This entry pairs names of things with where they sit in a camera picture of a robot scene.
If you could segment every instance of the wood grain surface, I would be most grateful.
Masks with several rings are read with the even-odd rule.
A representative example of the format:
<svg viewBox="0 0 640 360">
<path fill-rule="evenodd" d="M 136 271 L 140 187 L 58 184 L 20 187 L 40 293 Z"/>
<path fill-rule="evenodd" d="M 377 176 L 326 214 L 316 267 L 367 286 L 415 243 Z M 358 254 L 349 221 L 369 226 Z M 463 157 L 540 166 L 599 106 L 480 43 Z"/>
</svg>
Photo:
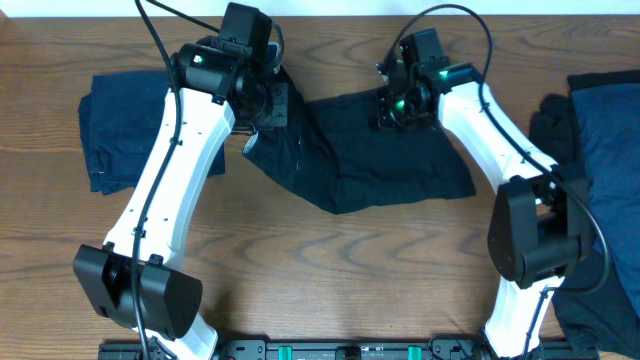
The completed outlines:
<svg viewBox="0 0 640 360">
<path fill-rule="evenodd" d="M 313 100 L 380 86 L 374 64 L 407 19 L 275 20 L 284 66 Z M 567 75 L 640 63 L 638 17 L 486 20 L 489 84 L 525 131 L 545 94 L 566 93 Z M 176 18 L 154 23 L 169 51 L 207 35 Z M 473 19 L 427 25 L 454 62 L 483 64 Z M 93 312 L 72 272 L 80 244 L 99 246 L 131 195 L 89 192 L 76 111 L 92 75 L 160 68 L 139 19 L 0 22 L 0 358 L 90 359 L 104 340 L 135 338 Z M 204 283 L 207 321 L 274 339 L 423 338 L 484 324 L 498 285 L 485 243 L 493 194 L 464 150 L 478 196 L 334 216 L 245 160 L 244 141 L 225 145 L 227 174 L 207 180 L 189 231 L 185 271 Z M 562 336 L 552 311 L 542 335 Z"/>
</svg>

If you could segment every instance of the green connector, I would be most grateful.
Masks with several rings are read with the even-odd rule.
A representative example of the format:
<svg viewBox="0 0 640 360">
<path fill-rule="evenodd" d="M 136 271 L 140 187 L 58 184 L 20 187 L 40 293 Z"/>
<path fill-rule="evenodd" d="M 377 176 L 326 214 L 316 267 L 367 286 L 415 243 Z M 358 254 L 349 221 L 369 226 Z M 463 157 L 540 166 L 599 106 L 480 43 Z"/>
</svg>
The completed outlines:
<svg viewBox="0 0 640 360">
<path fill-rule="evenodd" d="M 278 360 L 292 360 L 293 350 L 291 346 L 280 346 L 278 348 Z"/>
<path fill-rule="evenodd" d="M 422 360 L 422 348 L 419 346 L 409 346 L 409 360 Z"/>
</svg>

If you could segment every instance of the blue cloth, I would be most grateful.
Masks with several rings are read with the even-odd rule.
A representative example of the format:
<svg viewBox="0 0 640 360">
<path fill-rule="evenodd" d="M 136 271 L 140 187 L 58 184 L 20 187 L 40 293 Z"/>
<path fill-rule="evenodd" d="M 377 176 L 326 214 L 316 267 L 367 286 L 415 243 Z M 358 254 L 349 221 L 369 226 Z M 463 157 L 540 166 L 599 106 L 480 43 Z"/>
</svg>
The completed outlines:
<svg viewBox="0 0 640 360">
<path fill-rule="evenodd" d="M 165 71 L 94 76 L 80 101 L 80 139 L 91 191 L 112 194 L 138 183 L 155 143 L 168 90 Z M 209 176 L 224 174 L 220 148 Z"/>
<path fill-rule="evenodd" d="M 640 315 L 640 84 L 573 91 L 590 206 L 612 260 Z"/>
</svg>

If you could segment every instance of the white wall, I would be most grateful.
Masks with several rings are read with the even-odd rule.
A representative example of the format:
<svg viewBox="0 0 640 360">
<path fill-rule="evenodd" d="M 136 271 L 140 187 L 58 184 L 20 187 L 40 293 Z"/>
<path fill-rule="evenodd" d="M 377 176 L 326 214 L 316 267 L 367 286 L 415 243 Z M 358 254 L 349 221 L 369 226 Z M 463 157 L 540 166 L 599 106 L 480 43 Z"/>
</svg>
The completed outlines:
<svg viewBox="0 0 640 360">
<path fill-rule="evenodd" d="M 228 0 L 164 0 L 195 16 L 221 16 Z M 640 14 L 640 0 L 236 0 L 269 16 L 413 15 L 430 6 L 456 3 L 480 14 Z M 9 17 L 138 16 L 133 0 L 0 0 Z M 166 15 L 146 4 L 149 15 Z M 441 10 L 453 14 L 455 10 Z"/>
</svg>

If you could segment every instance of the folded clothing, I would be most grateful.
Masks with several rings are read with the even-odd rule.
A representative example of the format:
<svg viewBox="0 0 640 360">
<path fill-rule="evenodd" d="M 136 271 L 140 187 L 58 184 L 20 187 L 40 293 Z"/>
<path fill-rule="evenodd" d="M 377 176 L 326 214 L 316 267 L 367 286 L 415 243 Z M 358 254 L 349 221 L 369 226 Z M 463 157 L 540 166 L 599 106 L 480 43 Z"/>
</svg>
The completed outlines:
<svg viewBox="0 0 640 360">
<path fill-rule="evenodd" d="M 592 251 L 576 265 L 562 287 L 575 289 L 593 284 L 602 271 L 602 255 Z M 557 291 L 553 295 L 556 317 L 574 350 L 598 349 L 640 359 L 640 318 L 626 297 L 615 268 L 603 287 L 592 294 Z"/>
<path fill-rule="evenodd" d="M 593 294 L 557 292 L 558 321 L 576 350 L 640 357 L 640 71 L 570 76 L 571 99 L 548 96 L 530 138 L 558 163 L 583 163 L 589 205 L 607 237 L 613 269 Z M 583 287 L 601 271 L 596 242 L 562 287 Z"/>
<path fill-rule="evenodd" d="M 379 90 L 305 104 L 284 70 L 278 78 L 290 88 L 287 126 L 254 135 L 244 156 L 294 194 L 334 214 L 475 195 L 440 127 L 370 127 Z"/>
<path fill-rule="evenodd" d="M 168 89 L 165 71 L 93 77 L 91 94 L 78 107 L 91 191 L 109 195 L 138 183 L 160 129 Z M 209 176 L 224 170 L 220 148 Z"/>
<path fill-rule="evenodd" d="M 640 315 L 640 84 L 571 92 L 591 183 L 589 204 L 611 258 Z"/>
</svg>

